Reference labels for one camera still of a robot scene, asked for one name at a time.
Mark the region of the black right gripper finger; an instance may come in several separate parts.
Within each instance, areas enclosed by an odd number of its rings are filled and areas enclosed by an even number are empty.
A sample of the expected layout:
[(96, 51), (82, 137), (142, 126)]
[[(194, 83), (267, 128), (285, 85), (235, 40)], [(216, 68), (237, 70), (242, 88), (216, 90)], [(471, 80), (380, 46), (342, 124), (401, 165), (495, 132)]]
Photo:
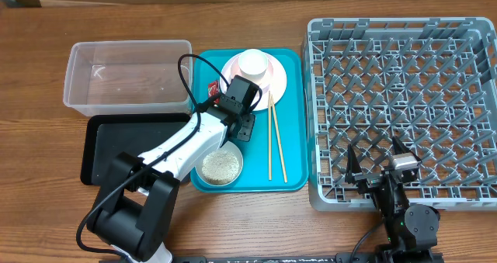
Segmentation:
[(355, 184), (356, 177), (361, 174), (362, 174), (362, 169), (354, 152), (353, 145), (349, 144), (347, 148), (347, 165), (346, 165), (345, 180), (349, 184)]
[(411, 154), (418, 162), (422, 161), (413, 151), (407, 148), (397, 136), (393, 136), (391, 140), (395, 155)]

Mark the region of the red snack wrapper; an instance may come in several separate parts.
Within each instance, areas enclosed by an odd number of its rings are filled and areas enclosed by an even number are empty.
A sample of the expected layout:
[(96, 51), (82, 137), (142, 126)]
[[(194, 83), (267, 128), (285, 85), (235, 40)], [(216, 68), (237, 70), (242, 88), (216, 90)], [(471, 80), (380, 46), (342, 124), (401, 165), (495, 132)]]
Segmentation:
[(219, 98), (221, 97), (221, 90), (220, 90), (219, 81), (216, 80), (216, 81), (211, 82), (208, 85), (207, 92), (208, 92), (208, 100), (210, 102), (218, 104)]

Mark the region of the grey bowl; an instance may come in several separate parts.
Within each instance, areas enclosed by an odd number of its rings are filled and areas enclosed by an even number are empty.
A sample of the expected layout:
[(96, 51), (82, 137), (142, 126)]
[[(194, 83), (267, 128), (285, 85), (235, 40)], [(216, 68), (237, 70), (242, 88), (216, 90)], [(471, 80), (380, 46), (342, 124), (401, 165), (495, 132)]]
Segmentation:
[[(240, 174), (242, 173), (242, 168), (243, 168), (243, 157), (242, 157), (242, 153), (241, 153), (241, 151), (238, 149), (238, 147), (237, 147), (235, 144), (233, 144), (232, 142), (228, 141), (226, 144), (224, 144), (224, 145), (223, 145), (220, 149), (218, 149), (217, 151), (220, 151), (220, 150), (230, 151), (230, 152), (232, 152), (232, 153), (233, 153), (233, 154), (237, 157), (237, 159), (238, 159), (238, 161), (239, 161), (239, 164), (240, 164), (240, 169), (241, 169), (241, 171), (240, 171), (240, 173), (239, 173), (239, 175), (240, 175)], [(202, 167), (202, 162), (203, 162), (203, 160), (204, 160), (204, 158), (203, 158), (203, 159), (200, 161), (200, 163), (196, 166), (196, 173), (197, 173), (197, 175), (200, 177), (200, 179), (201, 179), (203, 182), (205, 182), (205, 181), (204, 181), (204, 179), (203, 179), (203, 176), (202, 176), (202, 175), (201, 175), (201, 173), (200, 173), (200, 169), (201, 169), (201, 167)]]

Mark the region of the pile of rice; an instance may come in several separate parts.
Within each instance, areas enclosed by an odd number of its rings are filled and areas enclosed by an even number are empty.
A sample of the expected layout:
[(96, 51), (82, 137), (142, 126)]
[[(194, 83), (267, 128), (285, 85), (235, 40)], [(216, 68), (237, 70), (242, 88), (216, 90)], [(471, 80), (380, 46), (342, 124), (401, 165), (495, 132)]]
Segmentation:
[(205, 182), (212, 185), (226, 185), (233, 182), (241, 169), (237, 157), (230, 151), (215, 151), (208, 154), (200, 169)]

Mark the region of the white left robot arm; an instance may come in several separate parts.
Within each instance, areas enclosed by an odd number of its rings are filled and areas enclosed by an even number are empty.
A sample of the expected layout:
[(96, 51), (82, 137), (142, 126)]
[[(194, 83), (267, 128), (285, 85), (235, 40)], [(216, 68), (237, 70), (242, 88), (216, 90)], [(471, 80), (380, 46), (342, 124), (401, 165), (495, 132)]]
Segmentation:
[(169, 231), (179, 186), (208, 154), (252, 123), (259, 94), (219, 93), (196, 106), (189, 122), (156, 148), (139, 156), (119, 154), (109, 166), (93, 207), (79, 224), (78, 246), (88, 229), (109, 245), (107, 254), (126, 262), (171, 262), (163, 242)]

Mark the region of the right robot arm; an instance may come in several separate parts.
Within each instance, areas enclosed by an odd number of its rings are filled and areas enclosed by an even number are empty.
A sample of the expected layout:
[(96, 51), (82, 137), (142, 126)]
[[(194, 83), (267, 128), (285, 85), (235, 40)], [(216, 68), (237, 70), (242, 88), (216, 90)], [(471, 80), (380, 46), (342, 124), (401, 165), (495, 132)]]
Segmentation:
[(443, 255), (432, 252), (437, 245), (440, 212), (432, 206), (411, 204), (404, 190), (404, 184), (417, 179), (422, 160), (398, 137), (391, 140), (394, 154), (380, 173), (364, 174), (353, 146), (348, 146), (346, 182), (355, 185), (359, 194), (371, 196), (381, 213), (377, 226), (384, 226), (388, 236), (388, 242), (377, 245), (374, 252), (358, 255), (359, 247), (376, 230), (372, 228), (357, 242), (349, 261), (441, 263)]

